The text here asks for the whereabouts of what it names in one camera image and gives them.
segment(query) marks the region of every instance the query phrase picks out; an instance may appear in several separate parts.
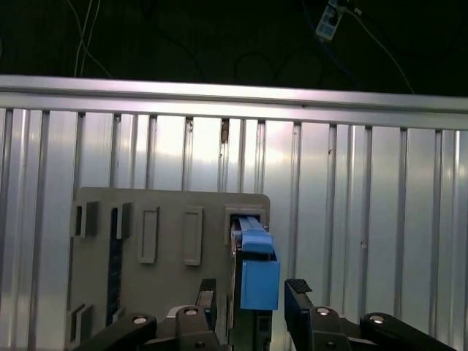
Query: screw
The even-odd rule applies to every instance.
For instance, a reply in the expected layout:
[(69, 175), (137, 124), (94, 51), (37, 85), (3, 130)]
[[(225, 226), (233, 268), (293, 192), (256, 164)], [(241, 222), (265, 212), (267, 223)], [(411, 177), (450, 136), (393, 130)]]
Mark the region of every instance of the screw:
[(328, 314), (330, 314), (330, 311), (328, 311), (327, 309), (324, 309), (323, 307), (320, 308), (320, 309), (317, 309), (317, 313), (322, 315), (322, 316), (326, 316)]
[(187, 316), (195, 316), (197, 314), (197, 310), (196, 309), (186, 309), (185, 314)]
[(383, 324), (384, 319), (381, 316), (370, 316), (369, 318), (375, 324)]
[(143, 324), (143, 323), (146, 323), (148, 319), (146, 319), (145, 317), (138, 317), (138, 318), (135, 318), (133, 320), (133, 323), (134, 324)]

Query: corrugated metal wall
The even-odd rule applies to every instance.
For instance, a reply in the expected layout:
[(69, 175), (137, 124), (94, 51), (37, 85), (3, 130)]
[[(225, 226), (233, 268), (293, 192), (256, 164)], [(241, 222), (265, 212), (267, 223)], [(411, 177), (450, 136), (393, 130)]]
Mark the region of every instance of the corrugated metal wall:
[(62, 348), (80, 186), (264, 193), (282, 278), (467, 349), (468, 132), (0, 109), (0, 147), (6, 350)]

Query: horizontal metal bar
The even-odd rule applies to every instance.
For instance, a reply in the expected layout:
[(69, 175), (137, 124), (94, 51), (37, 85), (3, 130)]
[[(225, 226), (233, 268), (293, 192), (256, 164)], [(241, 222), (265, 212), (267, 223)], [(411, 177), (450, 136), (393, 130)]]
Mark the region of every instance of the horizontal metal bar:
[(175, 116), (270, 119), (376, 127), (468, 129), (468, 116), (416, 112), (344, 110), (236, 102), (63, 97), (41, 94), (0, 93), (0, 106), (37, 110), (106, 113), (146, 113)]
[(356, 109), (370, 108), (375, 110), (413, 110), (421, 112), (468, 112), (468, 99), (458, 97), (15, 75), (0, 75), (0, 92), (66, 94), (88, 97), (137, 97), (145, 99), (201, 99), (308, 106), (333, 105)]

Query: dark ceiling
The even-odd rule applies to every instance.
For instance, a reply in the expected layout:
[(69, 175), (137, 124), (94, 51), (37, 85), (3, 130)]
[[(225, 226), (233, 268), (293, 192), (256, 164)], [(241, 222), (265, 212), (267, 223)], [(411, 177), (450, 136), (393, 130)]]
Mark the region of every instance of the dark ceiling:
[[(89, 0), (70, 1), (83, 25)], [(305, 1), (317, 25), (324, 2)], [(417, 94), (468, 96), (468, 1), (353, 3)], [(0, 36), (0, 74), (74, 75), (80, 37), (67, 0), (1, 0)], [(101, 0), (89, 52), (118, 79), (410, 92), (350, 15), (326, 48), (348, 74), (318, 44), (301, 0)], [(106, 78), (89, 58), (82, 76)]]

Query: wire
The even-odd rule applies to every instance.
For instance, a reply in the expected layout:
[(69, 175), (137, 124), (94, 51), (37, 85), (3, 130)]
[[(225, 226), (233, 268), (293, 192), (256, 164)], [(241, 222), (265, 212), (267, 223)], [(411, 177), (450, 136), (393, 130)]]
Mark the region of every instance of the wire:
[[(86, 13), (85, 24), (83, 26), (83, 35), (86, 33), (86, 26), (88, 25), (88, 18), (89, 18), (89, 13), (91, 11), (92, 4), (93, 4), (93, 0), (89, 0), (88, 12)], [(76, 50), (75, 71), (73, 72), (74, 77), (76, 77), (76, 74), (78, 72), (78, 61), (80, 60), (80, 52), (81, 52), (81, 41), (79, 42), (78, 49)]]
[(401, 68), (401, 66), (399, 65), (399, 63), (397, 62), (397, 60), (393, 57), (393, 55), (391, 54), (390, 51), (387, 50), (387, 48), (367, 29), (367, 27), (364, 25), (364, 23), (361, 21), (361, 19), (358, 17), (358, 15), (356, 15), (354, 12), (351, 12), (349, 10), (346, 11), (347, 13), (349, 13), (351, 16), (354, 17), (354, 19), (357, 20), (357, 22), (361, 25), (361, 27), (363, 27), (364, 31), (366, 31), (366, 33), (387, 53), (388, 57), (391, 58), (391, 60), (393, 61), (393, 63), (395, 64), (396, 68), (398, 68), (398, 71), (400, 71), (401, 73), (401, 76), (403, 77), (404, 79), (404, 82), (407, 84), (408, 86), (408, 89), (413, 93), (415, 94), (415, 91), (413, 90), (413, 88), (411, 87), (411, 84), (410, 82), (408, 81), (408, 78), (407, 78), (407, 75), (404, 73), (404, 70)]
[(91, 60), (93, 60), (99, 66), (99, 68), (102, 69), (105, 72), (105, 74), (109, 78), (112, 78), (112, 75), (110, 75), (110, 73), (104, 68), (104, 66), (102, 66), (101, 63), (99, 61), (97, 61), (94, 58), (94, 56), (92, 56), (91, 53), (88, 51), (88, 47), (86, 47), (85, 42), (83, 41), (83, 30), (81, 29), (80, 18), (78, 17), (78, 14), (77, 14), (75, 8), (73, 7), (71, 1), (70, 0), (66, 0), (66, 1), (67, 1), (68, 5), (70, 6), (70, 8), (72, 9), (73, 14), (75, 15), (76, 23), (78, 25), (78, 33), (80, 34), (80, 42), (83, 45), (83, 50), (85, 51), (86, 55), (88, 55), (89, 58)]
[(325, 53), (327, 54), (328, 58), (339, 68), (340, 71), (342, 71), (350, 80), (353, 81), (353, 83), (360, 89), (360, 90), (363, 90), (362, 89), (362, 84), (360, 84), (356, 79), (355, 77), (351, 74), (351, 72), (349, 72), (346, 67), (344, 67), (341, 62), (337, 59), (337, 57), (335, 57), (335, 55), (333, 54), (333, 51), (327, 46), (325, 45), (319, 38), (317, 38), (316, 34), (315, 34), (315, 26), (314, 26), (314, 23), (312, 22), (312, 19), (310, 18), (309, 16), (309, 13), (307, 12), (307, 8), (306, 8), (306, 4), (304, 3), (304, 0), (301, 0), (301, 3), (302, 3), (302, 8), (303, 8), (303, 12), (304, 12), (304, 15), (306, 16), (306, 20), (307, 20), (307, 23), (309, 24), (309, 26), (312, 28), (312, 33), (314, 35), (314, 37), (317, 39), (317, 41), (319, 42), (319, 44), (322, 46), (323, 50), (325, 51)]
[[(101, 8), (101, 0), (97, 2), (96, 14), (94, 15), (93, 23), (91, 24), (91, 30), (89, 32), (88, 44), (87, 44), (88, 48), (89, 48), (89, 45), (91, 44), (91, 38), (93, 37), (94, 24), (96, 24), (97, 15), (99, 14), (100, 8)], [(86, 61), (86, 56), (83, 57), (83, 61), (81, 62), (80, 77), (83, 76), (83, 69), (85, 67), (85, 61)]]

